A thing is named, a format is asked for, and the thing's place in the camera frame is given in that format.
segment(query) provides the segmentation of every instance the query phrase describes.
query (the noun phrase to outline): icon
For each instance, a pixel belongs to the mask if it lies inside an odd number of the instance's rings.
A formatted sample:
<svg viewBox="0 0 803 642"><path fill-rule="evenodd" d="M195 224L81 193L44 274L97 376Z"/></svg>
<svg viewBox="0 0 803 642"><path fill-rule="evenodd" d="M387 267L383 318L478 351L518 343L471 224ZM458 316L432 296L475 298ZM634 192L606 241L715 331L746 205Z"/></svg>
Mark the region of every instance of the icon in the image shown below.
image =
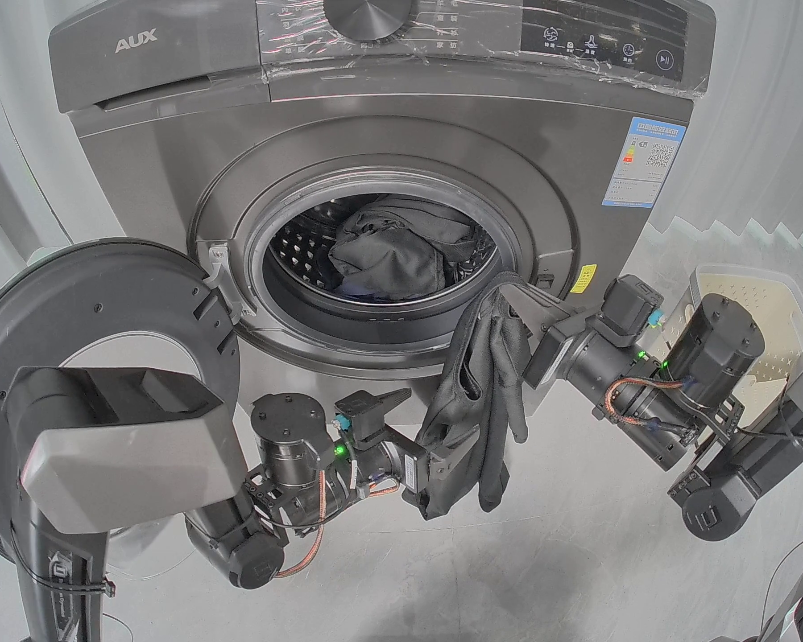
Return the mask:
<svg viewBox="0 0 803 642"><path fill-rule="evenodd" d="M672 65L675 64L675 58L667 49L659 49L655 59L657 60L658 66L664 71L669 71L672 69Z"/></svg>
<svg viewBox="0 0 803 642"><path fill-rule="evenodd" d="M559 37L559 32L554 27L547 27L544 32L545 48L556 48L556 39Z"/></svg>

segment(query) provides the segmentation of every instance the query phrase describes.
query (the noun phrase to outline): black cloth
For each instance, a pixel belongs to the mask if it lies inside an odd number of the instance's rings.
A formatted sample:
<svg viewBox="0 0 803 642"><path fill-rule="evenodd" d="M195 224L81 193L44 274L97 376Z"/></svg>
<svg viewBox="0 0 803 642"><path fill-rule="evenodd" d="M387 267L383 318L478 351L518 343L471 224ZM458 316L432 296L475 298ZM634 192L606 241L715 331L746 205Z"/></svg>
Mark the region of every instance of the black cloth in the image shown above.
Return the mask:
<svg viewBox="0 0 803 642"><path fill-rule="evenodd" d="M528 430L523 411L522 374L530 359L526 327L513 316L500 286L524 287L514 272L497 274L461 315L450 355L416 441L426 449L454 442L478 423L480 437L449 476L417 496L425 519L445 515L479 483L479 504L496 508L509 482L503 463L509 427L518 443Z"/></svg>
<svg viewBox="0 0 803 642"><path fill-rule="evenodd" d="M446 287L443 261L476 248L476 226L452 207L388 195L360 208L336 232L329 257L344 276L339 294L410 300Z"/></svg>

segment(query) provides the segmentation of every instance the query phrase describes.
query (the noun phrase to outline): control panel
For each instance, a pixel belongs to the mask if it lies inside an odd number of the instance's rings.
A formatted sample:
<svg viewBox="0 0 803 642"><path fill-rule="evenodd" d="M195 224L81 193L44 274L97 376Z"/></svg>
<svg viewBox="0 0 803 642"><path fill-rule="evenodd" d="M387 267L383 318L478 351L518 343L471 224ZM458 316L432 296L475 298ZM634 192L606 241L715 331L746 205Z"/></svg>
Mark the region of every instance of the control panel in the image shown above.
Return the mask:
<svg viewBox="0 0 803 642"><path fill-rule="evenodd" d="M704 89L715 28L695 0L257 0L257 20L269 65L411 53L548 58L691 91Z"/></svg>
<svg viewBox="0 0 803 642"><path fill-rule="evenodd" d="M49 48L61 111L229 71L261 68L270 82L367 58L520 62L523 74L561 67L694 97L715 31L696 0L99 0L55 27Z"/></svg>
<svg viewBox="0 0 803 642"><path fill-rule="evenodd" d="M523 0L521 50L682 80L687 12L665 0Z"/></svg>

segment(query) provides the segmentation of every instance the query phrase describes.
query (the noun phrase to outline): metal bracket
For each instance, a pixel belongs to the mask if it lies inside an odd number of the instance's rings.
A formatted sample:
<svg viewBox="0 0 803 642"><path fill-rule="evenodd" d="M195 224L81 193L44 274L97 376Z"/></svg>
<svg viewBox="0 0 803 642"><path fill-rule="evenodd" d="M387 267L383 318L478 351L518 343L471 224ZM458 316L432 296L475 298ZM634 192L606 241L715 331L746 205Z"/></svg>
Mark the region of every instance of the metal bracket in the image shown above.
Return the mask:
<svg viewBox="0 0 803 642"><path fill-rule="evenodd" d="M215 288L223 295L229 307L229 319L232 325L238 324L241 317L256 316L244 297L238 290L235 277L229 267L229 246L228 243L216 243L208 248L208 261L211 264L211 274L205 279L206 286L214 290Z"/></svg>
<svg viewBox="0 0 803 642"><path fill-rule="evenodd" d="M472 446L479 440L479 424L475 424L459 443L452 447L442 445L433 449L430 456L429 474L438 478L448 476L458 465L459 461L467 456Z"/></svg>

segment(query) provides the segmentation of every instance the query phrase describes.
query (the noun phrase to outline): front-loading washing machine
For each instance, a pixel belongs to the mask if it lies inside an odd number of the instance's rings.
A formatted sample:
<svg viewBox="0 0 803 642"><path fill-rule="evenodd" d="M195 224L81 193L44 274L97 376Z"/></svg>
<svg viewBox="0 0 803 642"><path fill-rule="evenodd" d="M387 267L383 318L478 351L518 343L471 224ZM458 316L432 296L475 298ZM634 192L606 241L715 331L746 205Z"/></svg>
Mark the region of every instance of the front-loading washing machine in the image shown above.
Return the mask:
<svg viewBox="0 0 803 642"><path fill-rule="evenodd" d="M242 403L298 391L332 411L408 384L394 421L419 422L495 273L600 301L714 31L695 0L102 0L53 29L50 56L126 233L187 252L226 296ZM339 294L336 230L391 193L466 215L474 253L427 296Z"/></svg>

